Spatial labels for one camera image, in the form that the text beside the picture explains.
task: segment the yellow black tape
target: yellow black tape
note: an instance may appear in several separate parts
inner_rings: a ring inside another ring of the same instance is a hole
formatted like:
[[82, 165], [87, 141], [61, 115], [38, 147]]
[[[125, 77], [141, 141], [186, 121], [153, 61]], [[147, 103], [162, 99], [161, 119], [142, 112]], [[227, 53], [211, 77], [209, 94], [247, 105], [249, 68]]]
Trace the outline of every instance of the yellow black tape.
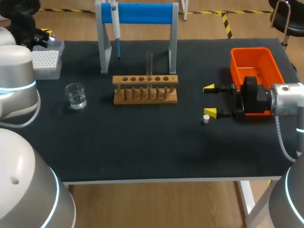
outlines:
[[219, 14], [222, 13], [272, 13], [272, 11], [268, 10], [207, 10], [207, 11], [188, 11], [188, 14]]
[[84, 9], [39, 9], [39, 11], [46, 12], [74, 12], [74, 13], [95, 13], [94, 11]]
[[222, 19], [223, 19], [223, 22], [224, 22], [224, 25], [225, 25], [225, 29], [226, 29], [228, 39], [233, 38], [226, 13], [222, 13]]
[[[75, 12], [75, 13], [95, 13], [94, 11], [85, 10], [85, 9], [39, 9], [39, 11], [46, 12]], [[268, 10], [207, 10], [207, 11], [189, 11], [188, 14], [219, 14], [222, 13], [272, 13]]]

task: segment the white table leg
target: white table leg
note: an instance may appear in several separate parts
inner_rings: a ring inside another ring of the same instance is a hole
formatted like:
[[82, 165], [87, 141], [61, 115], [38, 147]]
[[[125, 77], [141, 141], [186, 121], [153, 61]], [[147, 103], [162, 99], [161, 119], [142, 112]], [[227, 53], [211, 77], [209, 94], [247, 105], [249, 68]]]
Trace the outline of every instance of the white table leg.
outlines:
[[245, 212], [245, 223], [247, 228], [256, 228], [268, 215], [268, 198], [271, 190], [277, 183], [276, 180], [272, 181], [266, 191], [263, 193], [259, 201], [255, 204], [252, 195], [252, 190], [249, 181], [238, 181], [242, 204]]
[[242, 205], [244, 208], [245, 216], [247, 216], [252, 208], [255, 206], [255, 200], [252, 195], [250, 182], [248, 180], [241, 180], [237, 182], [238, 189], [242, 198]]

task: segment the orange plastic bin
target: orange plastic bin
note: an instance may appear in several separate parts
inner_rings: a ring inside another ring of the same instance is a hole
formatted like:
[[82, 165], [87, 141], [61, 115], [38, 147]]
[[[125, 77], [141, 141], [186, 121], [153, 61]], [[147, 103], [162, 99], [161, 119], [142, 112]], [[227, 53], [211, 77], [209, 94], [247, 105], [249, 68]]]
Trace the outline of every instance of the orange plastic bin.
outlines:
[[245, 47], [231, 50], [230, 71], [238, 90], [246, 76], [255, 76], [259, 85], [269, 89], [273, 84], [283, 84], [284, 79], [276, 62], [266, 47]]

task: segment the cable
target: cable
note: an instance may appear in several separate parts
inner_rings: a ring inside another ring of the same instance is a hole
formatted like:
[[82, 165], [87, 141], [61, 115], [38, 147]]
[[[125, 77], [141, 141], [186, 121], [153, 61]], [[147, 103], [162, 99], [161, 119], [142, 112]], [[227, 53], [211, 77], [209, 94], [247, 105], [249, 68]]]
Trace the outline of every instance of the cable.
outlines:
[[282, 140], [282, 136], [281, 136], [281, 130], [280, 130], [280, 123], [279, 123], [279, 117], [275, 116], [275, 124], [276, 124], [276, 132], [277, 132], [277, 137], [279, 138], [279, 142], [280, 142], [280, 146], [282, 149], [283, 154], [285, 155], [285, 157], [291, 161], [291, 162], [295, 162], [295, 159], [290, 157], [287, 153], [287, 151], [285, 150], [284, 144], [283, 144], [283, 140]]
[[12, 124], [11, 123], [10, 124], [10, 123], [2, 123], [2, 122], [0, 122], [0, 126], [2, 126], [2, 127], [10, 127], [10, 128], [23, 128], [23, 127], [28, 126], [30, 123], [32, 123], [36, 119], [36, 117], [37, 117], [37, 115], [39, 113], [39, 110], [40, 110], [40, 106], [41, 106], [41, 99], [40, 99], [40, 94], [39, 94], [38, 90], [37, 90], [37, 97], [38, 97], [38, 104], [37, 104], [36, 111], [35, 111], [34, 115], [32, 116], [32, 118], [30, 118], [26, 123], [23, 123], [23, 124]]

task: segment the water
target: water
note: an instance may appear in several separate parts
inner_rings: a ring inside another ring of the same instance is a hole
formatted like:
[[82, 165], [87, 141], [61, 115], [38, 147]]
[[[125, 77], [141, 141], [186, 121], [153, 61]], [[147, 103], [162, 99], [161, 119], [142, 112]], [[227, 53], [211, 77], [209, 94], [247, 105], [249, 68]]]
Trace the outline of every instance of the water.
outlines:
[[74, 91], [69, 94], [71, 107], [74, 109], [82, 109], [86, 106], [86, 96], [82, 91]]

